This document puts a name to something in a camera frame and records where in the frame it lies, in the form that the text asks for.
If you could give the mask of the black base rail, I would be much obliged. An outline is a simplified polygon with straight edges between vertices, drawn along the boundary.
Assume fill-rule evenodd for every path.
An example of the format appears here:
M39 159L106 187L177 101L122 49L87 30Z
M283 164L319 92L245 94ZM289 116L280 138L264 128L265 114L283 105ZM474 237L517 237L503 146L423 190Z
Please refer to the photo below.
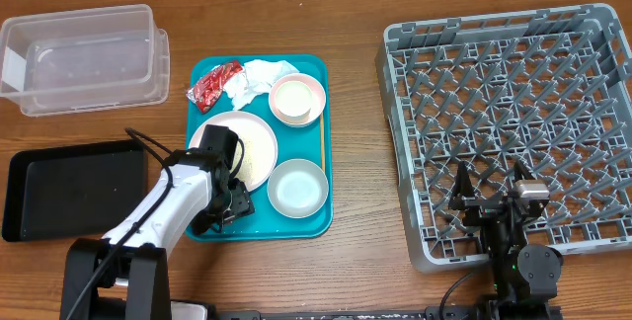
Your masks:
M178 320L474 320L487 318L475 306L445 306L443 317L439 316L438 306L427 307L422 311L371 311L371 312L298 312L298 313L261 313L255 310L217 312L210 304L184 301L172 302L172 318ZM508 313L495 319L563 319L561 309L552 307L550 315L538 314L522 316Z

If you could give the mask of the wooden chopstick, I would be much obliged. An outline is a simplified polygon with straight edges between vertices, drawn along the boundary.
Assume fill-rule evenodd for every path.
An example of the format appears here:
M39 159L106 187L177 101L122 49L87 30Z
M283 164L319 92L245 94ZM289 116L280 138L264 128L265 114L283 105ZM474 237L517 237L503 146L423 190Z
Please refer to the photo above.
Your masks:
M325 125L324 125L324 114L320 115L319 118L319 127L320 127L320 144L321 144L321 169L325 173L326 172L326 145L325 145Z

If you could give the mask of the red snack wrapper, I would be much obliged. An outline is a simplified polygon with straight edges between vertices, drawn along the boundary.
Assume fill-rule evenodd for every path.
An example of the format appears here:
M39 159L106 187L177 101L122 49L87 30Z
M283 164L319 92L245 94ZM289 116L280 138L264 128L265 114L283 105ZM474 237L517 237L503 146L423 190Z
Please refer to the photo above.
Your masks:
M242 70L243 66L237 60L230 60L212 68L187 92L188 99L201 113L207 113L220 98L224 85Z

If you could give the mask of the grey bowl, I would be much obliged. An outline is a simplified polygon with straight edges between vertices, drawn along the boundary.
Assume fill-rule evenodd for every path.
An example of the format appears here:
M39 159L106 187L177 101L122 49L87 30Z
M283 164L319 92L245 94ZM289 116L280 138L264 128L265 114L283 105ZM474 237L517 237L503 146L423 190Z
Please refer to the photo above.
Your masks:
M267 186L268 198L281 215L306 218L320 210L329 195L325 172L305 159L290 159L272 171Z

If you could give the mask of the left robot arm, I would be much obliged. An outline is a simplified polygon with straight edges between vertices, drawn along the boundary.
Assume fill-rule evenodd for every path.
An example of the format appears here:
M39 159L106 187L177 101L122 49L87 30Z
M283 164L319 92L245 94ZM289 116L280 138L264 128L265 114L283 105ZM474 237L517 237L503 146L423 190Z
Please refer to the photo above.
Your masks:
M221 229L253 213L237 179L244 147L176 150L140 205L99 240L69 249L63 319L212 319L215 309L171 297L168 258L187 228Z

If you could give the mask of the white napkin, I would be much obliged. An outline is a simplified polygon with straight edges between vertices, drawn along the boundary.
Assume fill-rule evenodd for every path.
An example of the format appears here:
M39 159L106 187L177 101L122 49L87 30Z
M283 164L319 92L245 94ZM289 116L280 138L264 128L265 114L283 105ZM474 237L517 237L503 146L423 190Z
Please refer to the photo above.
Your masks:
M278 79L292 73L298 73L298 69L286 60L255 59L247 61L243 70L225 83L223 90L231 99L233 110L238 111L257 96L268 94Z

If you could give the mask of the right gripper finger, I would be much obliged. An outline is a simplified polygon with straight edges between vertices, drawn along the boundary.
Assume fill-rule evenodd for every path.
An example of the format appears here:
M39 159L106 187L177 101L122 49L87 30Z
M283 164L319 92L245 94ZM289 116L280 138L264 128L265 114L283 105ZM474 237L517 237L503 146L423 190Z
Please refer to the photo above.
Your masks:
M522 180L534 180L534 177L522 161L517 160L513 164L513 179L517 182Z
M466 164L461 161L458 164L455 183L452 188L448 207L454 210L465 210L473 205L476 200L474 188L468 174Z

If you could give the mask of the teal serving tray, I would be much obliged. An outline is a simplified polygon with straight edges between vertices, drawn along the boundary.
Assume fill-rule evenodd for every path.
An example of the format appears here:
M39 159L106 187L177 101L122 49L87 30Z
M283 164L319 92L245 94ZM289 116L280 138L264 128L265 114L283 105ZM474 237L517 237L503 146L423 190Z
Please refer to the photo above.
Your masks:
M191 73L190 84L194 85L207 71L229 60L245 63L254 59L265 61L286 60L294 65L299 72L316 78L324 87L329 89L329 74L326 63L318 56L309 53L287 54L255 54L255 55L216 55L199 61ZM273 130L278 142L279 152L277 161L282 163L290 159L306 159L321 167L321 144L319 119L305 127L290 127L274 117L270 110L268 97L260 95L244 110L262 118ZM326 172L329 182L333 181L333 161L331 142L331 110L329 106L324 110ZM315 214L293 219L278 213L271 205L267 187L261 186L250 192L255 213L239 218L225 226L221 233L207 231L201 235L194 235L191 230L186 234L199 242L219 241L255 241L291 238L313 238L325 233L333 221L333 197L328 196L324 206Z

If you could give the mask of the rice leftovers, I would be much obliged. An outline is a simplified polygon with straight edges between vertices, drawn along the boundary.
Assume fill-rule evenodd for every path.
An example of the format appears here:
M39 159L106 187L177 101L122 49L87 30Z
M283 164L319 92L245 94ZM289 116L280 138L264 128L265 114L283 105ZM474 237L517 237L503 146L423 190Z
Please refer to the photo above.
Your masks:
M240 138L237 145L233 171L236 171L236 177L244 182L249 190L258 188L268 175L267 156L260 155L261 151L261 148L244 137Z

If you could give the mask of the clear plastic bin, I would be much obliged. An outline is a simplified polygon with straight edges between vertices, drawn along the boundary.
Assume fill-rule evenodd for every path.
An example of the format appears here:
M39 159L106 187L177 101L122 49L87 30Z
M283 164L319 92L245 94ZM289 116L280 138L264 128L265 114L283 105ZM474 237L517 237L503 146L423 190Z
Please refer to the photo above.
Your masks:
M145 4L20 16L1 27L1 96L28 117L165 102L168 35Z

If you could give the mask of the pink bowl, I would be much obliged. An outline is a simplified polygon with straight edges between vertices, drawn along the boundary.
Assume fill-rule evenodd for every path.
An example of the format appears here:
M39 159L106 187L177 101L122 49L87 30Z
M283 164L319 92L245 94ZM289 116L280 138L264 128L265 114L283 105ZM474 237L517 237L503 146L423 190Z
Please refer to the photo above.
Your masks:
M273 92L275 85L290 80L297 80L305 83L310 88L312 93L312 107L309 116L305 120L296 123L286 122L282 120L277 113L277 110L273 107ZM269 106L273 115L282 123L291 127L304 127L316 121L316 119L320 118L320 115L323 114L326 103L327 95L323 85L316 78L303 73L292 73L283 76L274 83L271 91L269 92Z

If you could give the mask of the grey dishwasher rack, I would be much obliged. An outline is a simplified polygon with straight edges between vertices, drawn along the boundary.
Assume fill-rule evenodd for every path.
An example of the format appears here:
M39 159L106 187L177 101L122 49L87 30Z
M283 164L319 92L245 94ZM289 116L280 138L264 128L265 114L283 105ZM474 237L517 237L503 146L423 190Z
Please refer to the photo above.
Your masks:
M486 199L523 163L548 187L527 240L563 254L631 245L631 48L606 4L388 26L376 56L412 265L468 268L486 251L448 206L457 167Z

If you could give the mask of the pink plate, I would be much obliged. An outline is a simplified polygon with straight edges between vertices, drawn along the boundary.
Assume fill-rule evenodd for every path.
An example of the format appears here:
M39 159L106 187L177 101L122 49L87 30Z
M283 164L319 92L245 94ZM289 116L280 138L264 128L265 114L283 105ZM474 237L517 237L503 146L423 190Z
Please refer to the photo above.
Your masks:
M197 128L189 142L189 148L200 145L204 128L209 124L226 126L234 131L239 138L248 138L255 146L261 148L260 155L266 155L269 163L268 175L264 182L268 179L277 164L278 145L275 133L262 118L242 111L230 111L215 115Z

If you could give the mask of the cream paper cup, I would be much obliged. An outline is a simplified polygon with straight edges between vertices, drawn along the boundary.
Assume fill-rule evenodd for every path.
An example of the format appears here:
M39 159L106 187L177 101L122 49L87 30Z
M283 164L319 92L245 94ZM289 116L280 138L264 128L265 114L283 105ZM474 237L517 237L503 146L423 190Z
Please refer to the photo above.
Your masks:
M297 80L276 84L273 107L286 122L296 123L305 120L312 107L311 90L305 83Z

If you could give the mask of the black tray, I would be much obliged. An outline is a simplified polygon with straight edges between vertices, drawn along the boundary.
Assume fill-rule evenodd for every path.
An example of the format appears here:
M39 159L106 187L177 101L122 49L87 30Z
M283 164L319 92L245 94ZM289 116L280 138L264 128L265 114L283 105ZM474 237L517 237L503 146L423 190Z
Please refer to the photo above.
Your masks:
M132 140L21 151L9 164L7 242L105 233L147 194L147 157Z

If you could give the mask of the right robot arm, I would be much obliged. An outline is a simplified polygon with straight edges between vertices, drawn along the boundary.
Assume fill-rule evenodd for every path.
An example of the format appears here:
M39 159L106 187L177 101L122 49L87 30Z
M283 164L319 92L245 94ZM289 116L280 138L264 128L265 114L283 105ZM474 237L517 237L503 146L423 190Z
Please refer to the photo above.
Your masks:
M557 296L563 256L549 246L527 241L523 225L539 218L550 192L521 162L513 165L514 185L489 199L476 197L466 164L458 165L448 207L465 213L463 223L480 229L480 239L494 279L493 294L472 306L447 306L450 295L471 276L454 283L441 299L441 319L560 319L561 310L549 300Z

